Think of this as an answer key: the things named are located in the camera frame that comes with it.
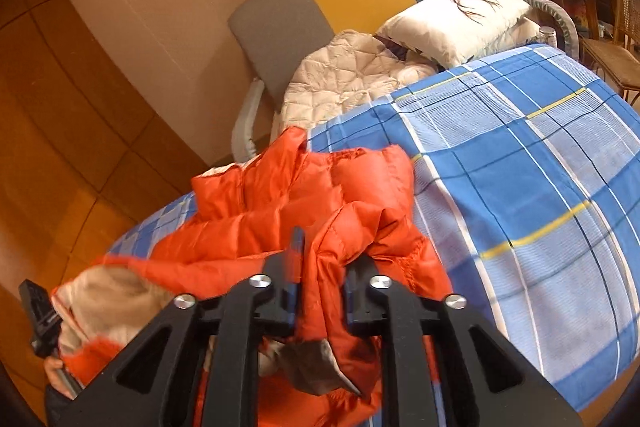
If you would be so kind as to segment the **left hand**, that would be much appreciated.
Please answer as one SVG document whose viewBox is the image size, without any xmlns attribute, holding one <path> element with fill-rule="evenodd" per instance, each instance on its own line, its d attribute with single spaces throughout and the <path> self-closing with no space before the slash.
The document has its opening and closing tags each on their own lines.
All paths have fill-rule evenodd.
<svg viewBox="0 0 640 427">
<path fill-rule="evenodd" d="M 73 392 L 73 389 L 66 381 L 64 363 L 60 359 L 55 357 L 45 358 L 43 368 L 53 389 L 64 395 L 65 398 L 73 400 L 76 397 L 76 393 Z"/>
</svg>

